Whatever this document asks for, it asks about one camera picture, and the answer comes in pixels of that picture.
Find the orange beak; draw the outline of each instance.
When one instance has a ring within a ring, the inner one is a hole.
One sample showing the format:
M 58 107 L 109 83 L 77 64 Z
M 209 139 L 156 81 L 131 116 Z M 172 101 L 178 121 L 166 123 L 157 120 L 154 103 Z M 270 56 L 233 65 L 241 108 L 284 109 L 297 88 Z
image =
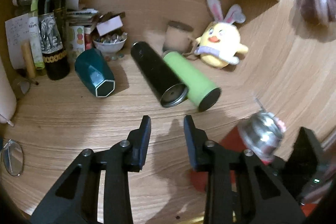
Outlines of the orange beak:
M 208 40 L 212 43 L 220 42 L 220 39 L 218 39 L 215 35 L 213 37 L 209 37 Z

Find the black cylinder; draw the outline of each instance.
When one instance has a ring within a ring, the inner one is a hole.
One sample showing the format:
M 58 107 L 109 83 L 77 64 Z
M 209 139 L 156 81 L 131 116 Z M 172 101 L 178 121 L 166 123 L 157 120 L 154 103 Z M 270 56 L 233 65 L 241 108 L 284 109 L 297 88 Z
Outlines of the black cylinder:
M 147 42 L 136 42 L 131 56 L 163 107 L 172 107 L 184 100 L 188 93 L 187 86 Z

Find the green highlighter tube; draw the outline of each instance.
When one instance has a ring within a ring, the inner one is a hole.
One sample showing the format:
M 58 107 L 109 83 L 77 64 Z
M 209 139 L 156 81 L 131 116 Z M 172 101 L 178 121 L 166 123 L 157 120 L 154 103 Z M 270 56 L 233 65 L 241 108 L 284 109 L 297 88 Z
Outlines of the green highlighter tube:
M 206 111 L 212 107 L 221 96 L 221 89 L 196 69 L 186 58 L 178 52 L 167 51 L 163 60 L 189 88 L 188 98 L 198 108 Z

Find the stuffed animal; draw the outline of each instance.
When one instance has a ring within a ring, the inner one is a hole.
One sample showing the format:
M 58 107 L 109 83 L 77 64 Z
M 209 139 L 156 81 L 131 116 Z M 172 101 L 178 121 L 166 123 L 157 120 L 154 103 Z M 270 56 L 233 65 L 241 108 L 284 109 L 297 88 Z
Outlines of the stuffed animal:
M 198 47 L 194 55 L 199 55 L 201 60 L 215 68 L 223 68 L 228 64 L 236 65 L 239 58 L 234 56 L 237 52 L 245 54 L 248 47 L 240 43 L 238 29 L 232 25 L 234 22 L 243 23 L 245 15 L 239 5 L 235 4 L 223 18 L 219 0 L 207 0 L 209 9 L 214 16 L 201 37 L 196 39 Z

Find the screw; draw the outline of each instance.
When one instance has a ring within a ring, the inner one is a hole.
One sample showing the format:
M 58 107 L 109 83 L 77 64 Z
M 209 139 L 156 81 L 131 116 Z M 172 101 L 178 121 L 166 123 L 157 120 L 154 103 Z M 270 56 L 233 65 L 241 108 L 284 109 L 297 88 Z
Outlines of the screw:
M 211 141 L 211 140 L 207 140 L 205 142 L 205 146 L 206 147 L 214 147 L 215 146 L 215 142 L 214 141 Z
M 248 157 L 253 156 L 253 151 L 251 149 L 245 149 L 244 154 Z
M 120 146 L 121 146 L 121 147 L 127 147 L 127 146 L 129 146 L 129 145 L 130 145 L 130 142 L 127 141 L 127 140 L 123 140 L 123 141 L 120 142 Z
M 92 150 L 91 149 L 84 149 L 83 151 L 82 151 L 82 155 L 84 156 L 84 157 L 87 157 L 87 156 L 89 156 L 89 155 L 91 155 L 91 153 L 92 153 Z

